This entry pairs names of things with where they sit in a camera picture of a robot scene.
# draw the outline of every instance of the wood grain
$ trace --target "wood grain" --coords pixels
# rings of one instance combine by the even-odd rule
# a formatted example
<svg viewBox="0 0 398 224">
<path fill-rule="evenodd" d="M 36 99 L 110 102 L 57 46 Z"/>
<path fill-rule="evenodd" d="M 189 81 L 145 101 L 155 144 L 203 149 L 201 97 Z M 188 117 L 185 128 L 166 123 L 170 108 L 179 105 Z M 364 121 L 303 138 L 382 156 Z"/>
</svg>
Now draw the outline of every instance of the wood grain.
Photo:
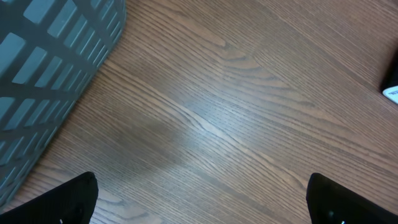
<svg viewBox="0 0 398 224">
<path fill-rule="evenodd" d="M 126 7 L 119 44 L 10 208 L 91 170 L 92 223 L 310 223 L 321 172 L 398 213 L 398 107 L 377 90 L 394 1 Z"/>
</svg>

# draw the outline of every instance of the brown wooden surface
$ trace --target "brown wooden surface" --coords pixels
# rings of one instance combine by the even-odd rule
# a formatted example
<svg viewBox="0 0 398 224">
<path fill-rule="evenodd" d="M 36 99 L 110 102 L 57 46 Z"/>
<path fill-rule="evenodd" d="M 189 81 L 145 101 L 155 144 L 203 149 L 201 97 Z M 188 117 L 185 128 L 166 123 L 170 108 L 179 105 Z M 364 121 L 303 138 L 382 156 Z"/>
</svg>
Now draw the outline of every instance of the brown wooden surface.
<svg viewBox="0 0 398 224">
<path fill-rule="evenodd" d="M 321 172 L 398 213 L 395 0 L 127 0 L 11 207 L 91 170 L 92 223 L 310 223 Z"/>
</svg>

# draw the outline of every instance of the black object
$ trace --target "black object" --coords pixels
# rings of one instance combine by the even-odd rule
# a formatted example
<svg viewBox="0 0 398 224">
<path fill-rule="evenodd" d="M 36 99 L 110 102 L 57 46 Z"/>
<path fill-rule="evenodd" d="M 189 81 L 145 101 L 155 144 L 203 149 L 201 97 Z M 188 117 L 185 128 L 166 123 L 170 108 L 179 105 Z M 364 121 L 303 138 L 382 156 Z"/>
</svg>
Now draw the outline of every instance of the black object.
<svg viewBox="0 0 398 224">
<path fill-rule="evenodd" d="M 387 74 L 381 83 L 380 90 L 385 97 L 398 104 L 398 50 L 387 69 Z"/>
<path fill-rule="evenodd" d="M 98 186 L 92 172 L 0 215 L 0 223 L 10 224 L 89 224 L 93 215 Z"/>
<path fill-rule="evenodd" d="M 390 224 L 398 216 L 327 177 L 314 173 L 307 188 L 313 224 Z"/>
</svg>

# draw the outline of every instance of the white label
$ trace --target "white label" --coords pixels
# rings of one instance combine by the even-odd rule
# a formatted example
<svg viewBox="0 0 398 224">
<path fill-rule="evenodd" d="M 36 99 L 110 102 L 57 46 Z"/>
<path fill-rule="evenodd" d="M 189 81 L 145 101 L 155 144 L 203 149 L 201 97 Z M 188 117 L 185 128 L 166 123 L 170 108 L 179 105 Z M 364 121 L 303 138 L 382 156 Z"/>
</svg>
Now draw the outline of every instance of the white label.
<svg viewBox="0 0 398 224">
<path fill-rule="evenodd" d="M 386 88 L 383 91 L 383 95 L 392 100 L 394 103 L 398 104 L 398 86 Z"/>
</svg>

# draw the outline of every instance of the laundry basket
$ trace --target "laundry basket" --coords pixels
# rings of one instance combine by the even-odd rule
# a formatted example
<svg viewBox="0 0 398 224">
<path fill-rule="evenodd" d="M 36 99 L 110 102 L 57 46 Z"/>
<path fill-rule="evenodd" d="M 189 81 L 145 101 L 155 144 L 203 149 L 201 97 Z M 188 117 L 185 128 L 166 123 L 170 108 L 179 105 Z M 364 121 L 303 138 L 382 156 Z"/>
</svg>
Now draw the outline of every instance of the laundry basket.
<svg viewBox="0 0 398 224">
<path fill-rule="evenodd" d="M 119 40 L 124 0 L 0 0 L 0 210 Z"/>
</svg>

